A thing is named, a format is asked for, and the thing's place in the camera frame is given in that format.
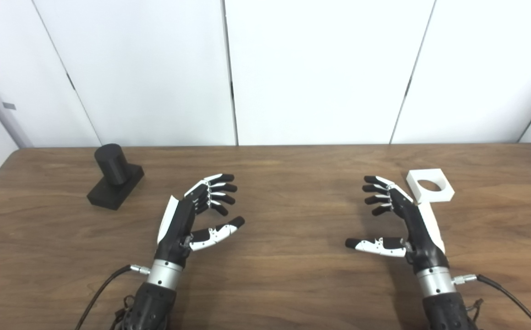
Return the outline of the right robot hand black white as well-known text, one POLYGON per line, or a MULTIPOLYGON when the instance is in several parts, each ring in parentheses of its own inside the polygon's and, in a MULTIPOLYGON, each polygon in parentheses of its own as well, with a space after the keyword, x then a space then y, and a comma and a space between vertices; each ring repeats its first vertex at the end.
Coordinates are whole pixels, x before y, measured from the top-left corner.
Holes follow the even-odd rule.
POLYGON ((366 205, 377 204, 372 215, 379 216, 387 212, 395 213, 403 220, 408 237, 381 237, 374 240, 347 238, 345 246, 366 253, 376 253, 391 257, 403 257, 417 274, 428 268, 449 268, 449 261, 439 238, 438 227, 429 225, 416 204, 395 182, 379 176, 364 176, 362 190, 373 193, 364 202, 366 205))

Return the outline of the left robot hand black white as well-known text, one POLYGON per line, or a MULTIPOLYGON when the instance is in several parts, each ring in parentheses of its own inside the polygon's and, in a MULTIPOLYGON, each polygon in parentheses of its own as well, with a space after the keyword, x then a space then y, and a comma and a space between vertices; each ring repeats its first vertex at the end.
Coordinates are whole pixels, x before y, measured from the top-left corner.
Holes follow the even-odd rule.
POLYGON ((191 252, 214 246, 245 224, 245 219, 238 216, 212 228, 192 229, 196 217, 209 209, 221 216, 229 214, 224 204, 233 205, 236 202, 229 195, 238 189, 232 184, 234 179, 234 175, 230 174, 205 177, 185 192, 182 198, 169 198, 158 231, 155 260, 184 268, 191 252))

